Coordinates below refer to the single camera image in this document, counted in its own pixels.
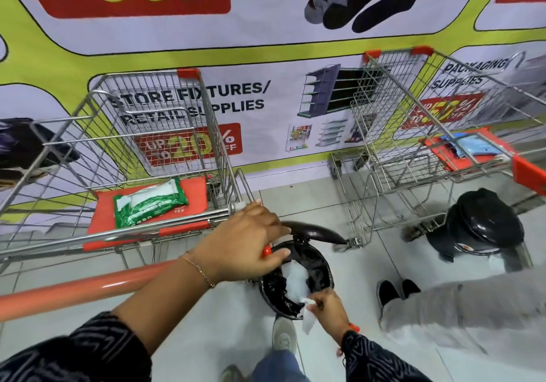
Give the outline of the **person's right hand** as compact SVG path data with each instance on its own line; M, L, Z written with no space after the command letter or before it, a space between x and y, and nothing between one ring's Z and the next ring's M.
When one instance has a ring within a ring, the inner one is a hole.
M340 297L333 289L331 289L327 312L316 317L324 331L336 342L338 347L341 348L344 335L350 331L350 329L348 329L350 320Z

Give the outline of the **crumpled white tissue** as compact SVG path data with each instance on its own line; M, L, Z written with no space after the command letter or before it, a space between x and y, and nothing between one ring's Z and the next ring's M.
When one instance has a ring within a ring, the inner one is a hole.
M310 295L309 272L299 262L291 260L281 266L286 280L286 297L294 303L302 303Z

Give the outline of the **grey sneaker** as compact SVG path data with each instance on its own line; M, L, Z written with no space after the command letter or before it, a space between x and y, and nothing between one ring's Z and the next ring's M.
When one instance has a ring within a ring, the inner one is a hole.
M286 317L276 317L272 328L273 351L297 353L297 333L293 321Z
M220 375L219 382L247 382L237 365L228 365Z

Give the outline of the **person's left forearm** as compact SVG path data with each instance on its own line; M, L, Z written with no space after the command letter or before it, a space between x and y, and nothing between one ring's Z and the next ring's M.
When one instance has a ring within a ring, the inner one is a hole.
M0 382L150 382L152 355L208 289L179 258L113 310L0 362Z

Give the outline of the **blue jeans leg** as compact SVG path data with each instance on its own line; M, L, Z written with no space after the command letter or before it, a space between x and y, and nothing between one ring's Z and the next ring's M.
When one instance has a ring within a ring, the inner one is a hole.
M255 366L250 382L311 382L290 350L271 350Z

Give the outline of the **blue packet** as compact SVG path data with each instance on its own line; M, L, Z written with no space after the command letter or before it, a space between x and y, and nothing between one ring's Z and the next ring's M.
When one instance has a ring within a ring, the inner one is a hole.
M446 136L440 137L443 146L456 158L468 158L467 152L473 157L498 156L504 152L484 140L475 132L461 132L453 135L454 141L448 141Z

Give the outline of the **white tissue wipe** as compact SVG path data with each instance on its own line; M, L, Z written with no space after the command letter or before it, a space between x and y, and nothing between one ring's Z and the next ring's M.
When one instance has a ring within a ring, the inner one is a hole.
M316 305L316 302L310 298L301 298L300 302L304 304L302 309L298 314L298 318L302 320L302 329L305 335L309 335L314 324L317 321L317 317L312 311L309 310L308 306Z

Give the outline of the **person's right forearm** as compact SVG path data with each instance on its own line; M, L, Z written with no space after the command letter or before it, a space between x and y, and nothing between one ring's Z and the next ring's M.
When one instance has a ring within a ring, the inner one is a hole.
M353 330L345 332L346 382L432 382L413 365Z

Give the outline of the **green wet wipes packet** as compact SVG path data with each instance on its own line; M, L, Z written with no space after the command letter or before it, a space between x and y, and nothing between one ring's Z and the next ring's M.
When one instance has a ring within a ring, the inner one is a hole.
M117 228L132 227L188 204L179 178L113 197Z

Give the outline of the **black pedal bin closed lid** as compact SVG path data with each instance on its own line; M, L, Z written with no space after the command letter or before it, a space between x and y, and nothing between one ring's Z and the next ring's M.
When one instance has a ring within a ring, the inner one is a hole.
M445 212L421 226L428 244L448 265L481 259L500 272L533 265L518 214L489 189L464 192Z

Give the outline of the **person's left hand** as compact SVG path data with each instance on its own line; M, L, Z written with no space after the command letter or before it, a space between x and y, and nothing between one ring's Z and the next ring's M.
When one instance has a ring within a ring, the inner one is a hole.
M259 253L290 233L275 213L253 201L220 223L182 257L210 287L221 282L256 279L274 269L256 269Z

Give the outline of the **printed wall banner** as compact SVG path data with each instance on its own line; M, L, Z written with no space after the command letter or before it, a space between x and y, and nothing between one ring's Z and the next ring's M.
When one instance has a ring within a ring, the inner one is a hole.
M312 72L414 46L488 73L538 60L546 0L0 0L0 118L68 117L109 74L195 67L231 164L266 171L363 144L349 107L306 117Z

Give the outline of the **orange plastic cart seat flap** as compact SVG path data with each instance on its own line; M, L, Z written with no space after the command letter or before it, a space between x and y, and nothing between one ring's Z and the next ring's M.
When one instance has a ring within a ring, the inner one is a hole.
M184 216L198 215L208 211L208 193L205 177L182 179L180 180L180 185L188 199L188 205L175 207L159 217L148 220L148 223L183 218ZM112 230L116 231L114 197L118 195L129 195L144 188L145 186L134 186L121 190L98 192L97 205L87 234L99 234ZM85 252L90 252L130 243L151 241L156 238L168 239L180 234L205 230L209 228L209 226L210 224L208 221L196 221L187 225L161 228L160 230L152 231L149 234L142 234L139 236L135 234L128 239L118 241L98 240L87 242L83 244L83 250Z
M475 132L477 135L480 135L484 140L490 142L493 146L502 150L504 154L493 157L473 157L469 154L469 152L467 152L468 158L456 158L452 153L447 150L445 146L443 146L443 143L440 139L441 136L420 138L419 142L433 155L435 155L442 163L444 168L449 172L470 171L486 167L487 165L504 164L506 162L510 162L512 156L517 153L516 150L512 148L509 144L501 141L500 138L496 137L488 127L474 130L466 130L463 132ZM451 137L446 135L444 136L447 137L448 141L454 141L454 134L452 134Z

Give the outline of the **black pedal bin open lid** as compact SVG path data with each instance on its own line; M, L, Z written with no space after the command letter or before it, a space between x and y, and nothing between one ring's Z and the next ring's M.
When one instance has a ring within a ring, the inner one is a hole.
M291 255L284 260L283 264L295 260L308 270L310 277L307 282L310 294L333 288L334 280L329 263L322 253L311 245L311 241L344 245L346 240L331 229L306 222L282 221L281 225L290 229L291 239L268 247L272 247L273 250L282 247L290 249ZM257 285L263 300L277 317L286 317L293 321L301 320L298 314L304 304L291 302L286 297L286 280L282 275L281 266L260 277Z

